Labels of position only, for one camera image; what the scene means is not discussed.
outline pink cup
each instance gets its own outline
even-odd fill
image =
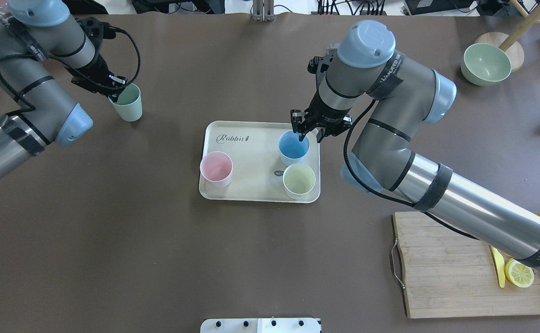
[[[200,162],[200,174],[213,186],[226,187],[233,176],[233,161],[224,152],[208,153]]]

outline tray logo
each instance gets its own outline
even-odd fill
[[[217,137],[217,143],[223,144],[225,142],[246,142],[249,140],[249,135],[243,136],[243,135],[226,135],[221,134]]]

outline blue cup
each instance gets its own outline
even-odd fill
[[[301,163],[309,152],[309,139],[305,137],[299,141],[299,135],[293,131],[287,131],[278,139],[278,149],[280,150],[280,160],[289,166]]]

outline plastic cup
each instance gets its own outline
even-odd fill
[[[233,176],[233,161],[224,152],[211,152],[200,161],[200,174],[215,187],[226,187]]]
[[[287,195],[297,200],[311,192],[315,186],[315,173],[307,164],[291,164],[282,175],[282,183]]]
[[[461,61],[461,73],[475,85],[488,86],[509,77],[512,71],[508,55],[492,44],[469,46]]]
[[[118,101],[114,102],[110,97],[108,99],[122,120],[134,122],[143,115],[141,90],[136,84],[127,86],[118,96]]]
[[[285,165],[301,163],[309,152],[309,139],[305,137],[300,142],[297,133],[287,131],[278,139],[278,149],[280,150],[280,160]]]

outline wooden stick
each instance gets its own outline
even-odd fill
[[[502,51],[506,52],[506,50],[508,50],[509,47],[513,46],[513,44],[515,44],[515,42],[519,40],[519,38],[521,38],[521,36],[523,36],[525,32],[527,32],[527,30],[531,27],[531,25],[534,25],[539,20],[539,18],[540,18],[540,4],[538,4],[537,7],[535,7],[535,9],[531,12],[531,14],[525,18],[525,21],[523,22],[523,24],[520,25],[517,28],[517,30],[511,33],[509,38],[507,38],[502,44],[500,44],[499,48]]]
[[[521,6],[519,4],[519,2],[517,2],[517,0],[510,0],[510,2],[511,2],[511,4],[513,4],[513,6],[515,6],[515,8],[517,8],[517,10],[519,11],[519,13],[521,14],[522,17],[527,17],[528,16],[528,13],[525,11],[523,6]]]

